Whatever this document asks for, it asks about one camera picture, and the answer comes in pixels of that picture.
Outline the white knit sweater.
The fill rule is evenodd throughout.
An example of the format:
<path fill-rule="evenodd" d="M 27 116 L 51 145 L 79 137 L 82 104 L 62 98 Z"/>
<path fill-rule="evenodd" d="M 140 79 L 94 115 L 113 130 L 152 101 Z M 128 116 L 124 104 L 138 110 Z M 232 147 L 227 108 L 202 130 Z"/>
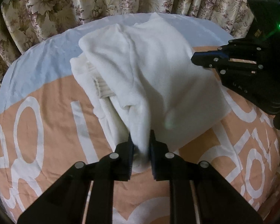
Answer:
<path fill-rule="evenodd" d="M 230 106 L 209 69 L 192 63 L 193 48 L 163 17 L 113 24 L 79 40 L 70 60 L 111 147 L 131 138 L 133 170 L 149 166 L 149 138 L 176 151 L 222 120 Z"/>

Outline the orange blue white bed blanket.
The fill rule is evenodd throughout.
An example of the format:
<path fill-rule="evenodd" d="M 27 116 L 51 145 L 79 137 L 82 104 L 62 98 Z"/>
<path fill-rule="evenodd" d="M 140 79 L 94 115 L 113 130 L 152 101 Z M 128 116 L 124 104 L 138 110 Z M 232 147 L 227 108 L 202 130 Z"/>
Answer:
<path fill-rule="evenodd" d="M 116 148 L 72 74 L 70 60 L 82 53 L 79 40 L 108 25 L 147 22 L 151 15 L 118 15 L 69 29 L 28 49 L 9 67 L 0 89 L 0 197 L 13 221 L 74 163 L 95 163 Z M 232 39 L 207 20 L 159 15 L 194 53 Z M 280 199 L 280 131 L 271 116 L 222 86 L 211 71 L 231 110 L 172 152 L 192 163 L 209 162 L 266 217 Z"/>

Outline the floral beige curtain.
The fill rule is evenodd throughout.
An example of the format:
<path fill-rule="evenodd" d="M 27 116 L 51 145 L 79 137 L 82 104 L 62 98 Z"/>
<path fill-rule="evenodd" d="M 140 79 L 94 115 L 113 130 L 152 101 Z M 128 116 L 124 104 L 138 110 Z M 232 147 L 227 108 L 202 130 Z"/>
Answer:
<path fill-rule="evenodd" d="M 247 0 L 0 0 L 0 86 L 12 62 L 49 37 L 107 16 L 152 12 L 207 19 L 235 38 L 253 21 Z"/>

